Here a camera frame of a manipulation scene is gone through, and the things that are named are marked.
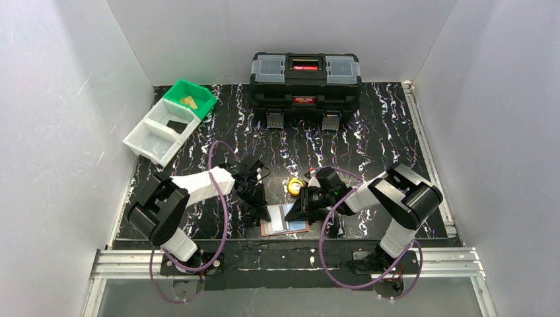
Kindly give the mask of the pink leather card holder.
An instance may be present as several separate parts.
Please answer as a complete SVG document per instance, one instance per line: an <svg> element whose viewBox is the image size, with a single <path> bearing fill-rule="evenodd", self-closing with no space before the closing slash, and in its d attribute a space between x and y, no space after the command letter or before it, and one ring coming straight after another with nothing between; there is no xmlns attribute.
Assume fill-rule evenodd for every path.
<svg viewBox="0 0 560 317"><path fill-rule="evenodd" d="M285 216L292 208L293 203L268 205L267 212L270 221L261 220L260 228L262 236L276 236L280 234L296 234L308 232L310 225L308 221L286 221Z"/></svg>

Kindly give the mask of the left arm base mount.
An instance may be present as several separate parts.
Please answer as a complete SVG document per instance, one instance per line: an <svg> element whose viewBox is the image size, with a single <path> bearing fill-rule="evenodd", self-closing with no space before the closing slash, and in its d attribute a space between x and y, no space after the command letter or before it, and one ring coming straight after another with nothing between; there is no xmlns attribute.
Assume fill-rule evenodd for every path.
<svg viewBox="0 0 560 317"><path fill-rule="evenodd" d="M198 250L187 262L180 262L182 265L189 267L201 267L207 262L211 263L211 265L205 270L196 272L190 272L182 269L181 267L177 267L167 256L163 255L162 263L160 265L160 274L163 276L187 276L195 274L202 275L203 277L221 276L225 271L225 255L220 253L216 260L211 261L214 255L214 252Z"/></svg>

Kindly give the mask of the black credit card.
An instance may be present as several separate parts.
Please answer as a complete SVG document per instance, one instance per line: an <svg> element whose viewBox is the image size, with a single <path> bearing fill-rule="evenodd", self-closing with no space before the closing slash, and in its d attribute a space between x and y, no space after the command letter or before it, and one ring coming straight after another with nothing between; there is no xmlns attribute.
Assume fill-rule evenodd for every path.
<svg viewBox="0 0 560 317"><path fill-rule="evenodd" d="M187 128L188 124L184 123L184 122L178 122L178 121L174 121L174 120L168 120L167 127L169 127L170 129L172 129L173 131L175 131L177 134L182 134L185 129Z"/></svg>

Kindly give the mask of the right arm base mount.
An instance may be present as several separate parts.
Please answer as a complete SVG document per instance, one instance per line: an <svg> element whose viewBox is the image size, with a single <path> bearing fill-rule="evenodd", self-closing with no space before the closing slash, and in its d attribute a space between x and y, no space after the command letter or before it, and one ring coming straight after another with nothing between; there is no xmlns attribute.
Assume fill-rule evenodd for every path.
<svg viewBox="0 0 560 317"><path fill-rule="evenodd" d="M384 273L394 259L386 255L382 250L379 252L353 252L352 259L347 262L347 267L357 275L380 275ZM389 273L381 281L373 285L378 295L386 299L395 299L405 293L406 275L418 275L421 271L417 253L408 250L403 258L390 269Z"/></svg>

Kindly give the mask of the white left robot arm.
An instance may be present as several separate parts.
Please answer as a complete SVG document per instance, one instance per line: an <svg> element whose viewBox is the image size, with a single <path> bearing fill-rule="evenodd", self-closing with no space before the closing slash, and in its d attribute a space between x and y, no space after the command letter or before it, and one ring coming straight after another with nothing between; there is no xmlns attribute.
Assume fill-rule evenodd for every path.
<svg viewBox="0 0 560 317"><path fill-rule="evenodd" d="M155 173L126 209L125 218L154 247L186 263L198 246L179 224L186 208L194 203L234 194L244 203L249 217L270 220L262 170L265 165L261 160L244 157L235 164L222 163L189 176Z"/></svg>

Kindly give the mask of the white striped credit card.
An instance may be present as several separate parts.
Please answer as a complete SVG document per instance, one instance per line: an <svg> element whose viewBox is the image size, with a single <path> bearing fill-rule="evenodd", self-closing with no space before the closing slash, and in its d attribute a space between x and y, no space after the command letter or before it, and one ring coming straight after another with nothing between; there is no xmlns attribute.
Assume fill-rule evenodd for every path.
<svg viewBox="0 0 560 317"><path fill-rule="evenodd" d="M270 234L285 232L289 226L285 220L288 205L269 205L267 207L271 220L267 222L267 229Z"/></svg>

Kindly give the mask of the orange credit card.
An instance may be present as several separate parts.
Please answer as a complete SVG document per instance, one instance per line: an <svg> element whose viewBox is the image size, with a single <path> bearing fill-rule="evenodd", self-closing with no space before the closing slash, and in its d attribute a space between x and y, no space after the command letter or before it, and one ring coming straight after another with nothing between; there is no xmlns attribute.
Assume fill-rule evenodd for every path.
<svg viewBox="0 0 560 317"><path fill-rule="evenodd" d="M191 96L181 98L180 102L193 110L198 109L196 102Z"/></svg>

